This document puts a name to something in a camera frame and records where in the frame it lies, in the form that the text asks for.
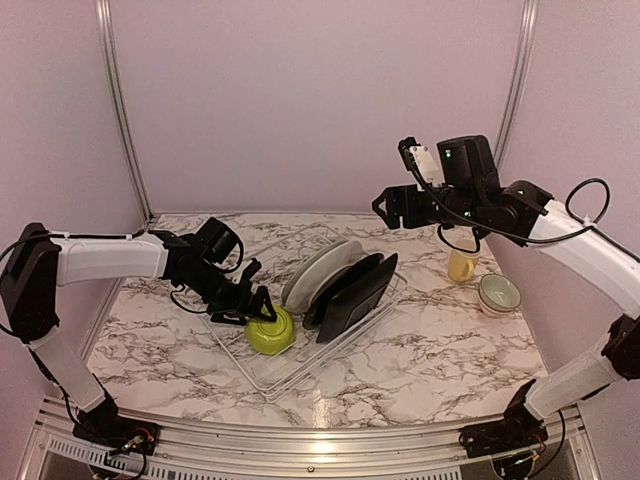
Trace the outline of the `lime green bowl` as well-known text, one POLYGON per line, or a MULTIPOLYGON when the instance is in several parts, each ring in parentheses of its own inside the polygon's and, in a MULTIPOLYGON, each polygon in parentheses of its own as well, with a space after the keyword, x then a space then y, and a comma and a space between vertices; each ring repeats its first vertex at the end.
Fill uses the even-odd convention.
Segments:
POLYGON ((276 320, 251 319, 245 328, 245 336, 251 348, 263 355, 277 355, 289 348, 296 338, 291 314, 280 306, 274 307, 276 320))

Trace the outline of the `yellow ceramic mug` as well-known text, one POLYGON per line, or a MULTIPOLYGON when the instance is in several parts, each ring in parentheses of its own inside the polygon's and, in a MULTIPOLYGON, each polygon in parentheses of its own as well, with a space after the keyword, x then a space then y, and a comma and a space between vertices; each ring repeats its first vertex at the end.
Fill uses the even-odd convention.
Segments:
POLYGON ((474 240, 460 239, 451 249, 448 277, 455 283, 470 281, 480 257, 480 247, 474 240))

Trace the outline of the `pale grey-green bowl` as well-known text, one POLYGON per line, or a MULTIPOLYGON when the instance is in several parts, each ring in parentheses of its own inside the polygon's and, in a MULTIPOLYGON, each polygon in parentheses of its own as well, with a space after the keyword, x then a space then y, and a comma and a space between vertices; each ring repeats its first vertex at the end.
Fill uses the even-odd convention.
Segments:
POLYGON ((479 282, 479 297, 490 308, 499 312, 511 312, 518 308, 522 296, 518 287, 507 277, 486 274, 479 282))

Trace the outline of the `red patterned white bowl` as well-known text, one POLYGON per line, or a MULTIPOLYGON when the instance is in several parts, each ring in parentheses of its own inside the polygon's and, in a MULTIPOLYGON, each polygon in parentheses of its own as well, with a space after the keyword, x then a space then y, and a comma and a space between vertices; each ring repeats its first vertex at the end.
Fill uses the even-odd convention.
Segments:
POLYGON ((480 295, 477 295, 477 297, 478 297, 478 303, 481 311, 490 317, 494 317, 494 318, 506 317, 507 315, 515 314, 519 310, 518 307, 516 307, 515 309, 498 310, 490 306, 488 303, 486 303, 485 300, 480 295))

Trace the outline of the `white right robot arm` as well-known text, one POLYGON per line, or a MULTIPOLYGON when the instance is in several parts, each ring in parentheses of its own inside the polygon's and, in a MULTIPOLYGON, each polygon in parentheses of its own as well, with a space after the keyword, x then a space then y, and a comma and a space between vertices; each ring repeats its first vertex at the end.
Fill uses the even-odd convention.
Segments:
POLYGON ((438 155, 408 137, 398 144, 411 185, 387 187, 373 211, 390 229, 469 227, 478 239, 501 235, 568 267, 622 311, 594 346, 521 387, 495 430, 506 448, 529 437, 534 422, 612 383, 639 377, 639 257, 608 237, 595 220, 528 181, 503 187, 488 139, 470 135, 438 143, 438 155))

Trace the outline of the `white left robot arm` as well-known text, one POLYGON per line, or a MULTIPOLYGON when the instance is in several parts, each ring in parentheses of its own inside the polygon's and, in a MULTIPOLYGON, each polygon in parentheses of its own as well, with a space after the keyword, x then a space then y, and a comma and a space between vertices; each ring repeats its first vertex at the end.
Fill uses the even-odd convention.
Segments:
POLYGON ((214 323, 276 321, 268 289, 252 282, 260 262, 228 267, 232 252, 244 252, 240 237, 214 217, 184 235, 167 230, 72 234, 30 223, 1 255, 1 301, 8 320, 1 329, 26 345, 79 410, 89 414, 89 431, 116 445, 126 436, 126 423, 109 409, 108 392, 63 336, 58 288, 103 279, 161 279, 196 293, 214 323))

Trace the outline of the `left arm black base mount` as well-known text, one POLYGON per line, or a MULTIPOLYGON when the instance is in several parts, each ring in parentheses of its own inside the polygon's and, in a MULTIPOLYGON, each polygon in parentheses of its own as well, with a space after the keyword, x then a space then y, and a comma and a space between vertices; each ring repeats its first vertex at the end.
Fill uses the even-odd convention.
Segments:
POLYGON ((135 418, 123 417, 114 399, 106 395, 94 409, 79 410, 72 431, 76 438, 122 451, 123 447, 140 437, 137 449, 145 455, 155 451, 160 427, 158 424, 135 418))

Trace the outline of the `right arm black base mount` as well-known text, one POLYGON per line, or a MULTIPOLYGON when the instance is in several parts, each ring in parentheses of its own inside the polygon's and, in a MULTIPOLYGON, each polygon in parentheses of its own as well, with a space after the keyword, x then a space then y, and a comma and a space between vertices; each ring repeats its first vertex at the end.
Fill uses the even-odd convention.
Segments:
POLYGON ((516 391, 500 420, 460 429, 458 442, 469 458, 508 452, 543 443, 549 438, 544 421, 525 408, 526 394, 534 383, 531 380, 516 391))

